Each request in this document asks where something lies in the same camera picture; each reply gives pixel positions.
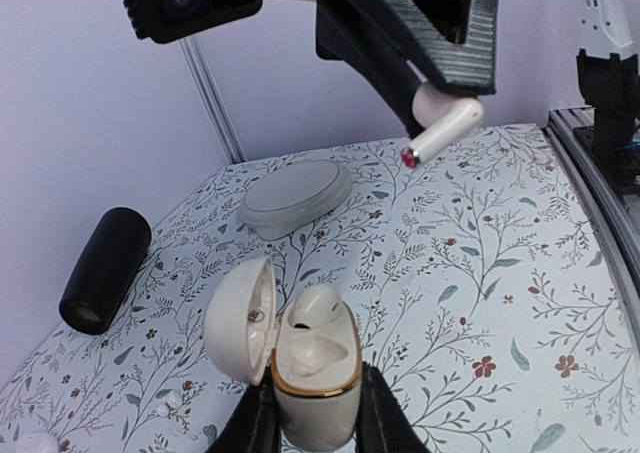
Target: gray oval object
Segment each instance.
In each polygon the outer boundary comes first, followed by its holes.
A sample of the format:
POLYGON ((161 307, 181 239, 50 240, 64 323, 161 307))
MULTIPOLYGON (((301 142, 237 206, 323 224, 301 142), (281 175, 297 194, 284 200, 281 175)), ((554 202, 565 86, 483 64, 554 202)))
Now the gray oval object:
POLYGON ((352 187, 349 170, 335 161, 295 163, 258 180, 242 200, 238 219, 262 239, 276 240, 336 208, 352 187))

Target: red tip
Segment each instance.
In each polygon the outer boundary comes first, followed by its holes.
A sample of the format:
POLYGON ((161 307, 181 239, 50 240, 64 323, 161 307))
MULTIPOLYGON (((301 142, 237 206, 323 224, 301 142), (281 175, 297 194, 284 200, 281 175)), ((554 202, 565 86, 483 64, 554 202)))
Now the red tip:
POLYGON ((418 156, 411 148, 405 148, 404 150, 402 150, 400 157, 402 158, 402 162, 412 170, 415 170, 420 164, 418 156))

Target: red flower print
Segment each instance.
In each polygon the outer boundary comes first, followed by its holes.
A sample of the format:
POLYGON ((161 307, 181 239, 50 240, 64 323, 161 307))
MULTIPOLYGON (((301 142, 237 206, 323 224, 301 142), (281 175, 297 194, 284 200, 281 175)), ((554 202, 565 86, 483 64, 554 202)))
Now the red flower print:
POLYGON ((569 378, 572 371, 578 371, 579 369, 580 367, 576 363, 576 359, 573 357, 573 355, 562 355, 558 360, 558 364, 556 365, 556 370, 562 372, 562 374, 560 375, 562 378, 569 378))
POLYGON ((491 376, 493 370, 497 368, 496 364, 491 362, 491 359, 490 356, 485 356, 482 361, 476 361, 472 365, 472 368, 476 370, 476 378, 482 378, 483 376, 489 378, 491 376))

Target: metal frame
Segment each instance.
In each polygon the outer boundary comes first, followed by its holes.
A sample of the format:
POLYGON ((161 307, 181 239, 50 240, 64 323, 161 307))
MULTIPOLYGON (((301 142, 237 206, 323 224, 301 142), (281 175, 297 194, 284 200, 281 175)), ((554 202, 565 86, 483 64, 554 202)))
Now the metal frame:
POLYGON ((188 36, 179 42, 204 109, 220 140, 227 160, 232 164, 247 161, 197 36, 188 36))

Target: table surface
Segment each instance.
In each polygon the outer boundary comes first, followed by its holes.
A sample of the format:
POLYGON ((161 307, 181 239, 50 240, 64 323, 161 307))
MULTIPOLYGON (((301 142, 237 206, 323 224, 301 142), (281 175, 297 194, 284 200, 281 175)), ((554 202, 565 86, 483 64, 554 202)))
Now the table surface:
POLYGON ((432 452, 638 451, 639 364, 624 311, 542 132, 480 129, 414 172, 398 162, 405 144, 218 172, 155 229, 110 330, 61 326, 6 386, 0 449, 46 430, 70 452, 203 452, 244 389, 206 359, 203 310, 234 265, 269 254, 280 311, 310 284, 342 293, 365 360, 432 452), (344 204, 273 242, 238 224, 258 178, 313 158, 348 166, 344 204), (161 418, 171 389, 184 405, 161 418))

